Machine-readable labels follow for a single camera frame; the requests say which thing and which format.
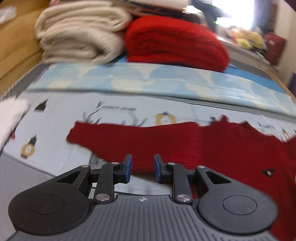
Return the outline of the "dark red knit sweater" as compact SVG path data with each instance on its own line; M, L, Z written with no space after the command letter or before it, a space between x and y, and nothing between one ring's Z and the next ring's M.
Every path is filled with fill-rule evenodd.
M271 196L278 205L273 234L280 240L295 239L295 138L283 142L247 122L230 123L222 117L208 126L76 122L66 139L108 162L131 154L134 174L152 173L156 154L186 169L204 165Z

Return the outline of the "light blue patterned blanket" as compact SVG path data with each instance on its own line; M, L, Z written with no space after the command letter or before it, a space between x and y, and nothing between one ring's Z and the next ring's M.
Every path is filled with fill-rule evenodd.
M295 116L295 103L285 93L239 76L181 66L58 63L50 65L29 89L177 97Z

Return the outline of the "folded bright red blanket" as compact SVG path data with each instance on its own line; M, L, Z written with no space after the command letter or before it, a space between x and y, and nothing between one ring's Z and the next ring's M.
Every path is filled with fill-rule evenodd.
M143 16L125 33L129 62L182 65L223 72L229 63L226 47L207 27L166 16Z

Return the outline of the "white folded garment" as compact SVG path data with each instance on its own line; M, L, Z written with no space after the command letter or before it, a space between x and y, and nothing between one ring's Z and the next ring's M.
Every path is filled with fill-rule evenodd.
M2 100L0 107L0 141L2 149L22 116L29 110L29 102L26 99L10 97Z

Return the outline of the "folded cream quilt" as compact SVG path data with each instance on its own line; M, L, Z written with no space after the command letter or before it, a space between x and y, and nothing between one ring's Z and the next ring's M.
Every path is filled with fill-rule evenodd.
M46 8L34 26L44 62L108 63L125 50L132 15L110 1L71 1Z

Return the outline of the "yellow plush toys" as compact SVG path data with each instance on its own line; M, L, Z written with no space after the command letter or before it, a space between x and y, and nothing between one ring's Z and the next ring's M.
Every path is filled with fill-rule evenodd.
M244 30L242 28L231 28L229 34L235 44L245 50L263 50L266 47L263 37L254 31Z

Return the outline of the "wooden headboard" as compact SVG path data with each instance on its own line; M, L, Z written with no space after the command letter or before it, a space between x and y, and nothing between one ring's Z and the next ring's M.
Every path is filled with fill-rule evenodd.
M8 6L16 8L16 18L1 25L1 94L41 61L34 25L49 1L1 2L1 8Z

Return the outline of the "dark red cushion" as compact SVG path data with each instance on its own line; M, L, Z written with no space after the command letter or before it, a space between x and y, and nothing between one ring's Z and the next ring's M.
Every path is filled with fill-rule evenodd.
M265 59L269 61L271 65L278 65L285 49L286 39L276 35L274 32L269 32L263 39L267 47Z

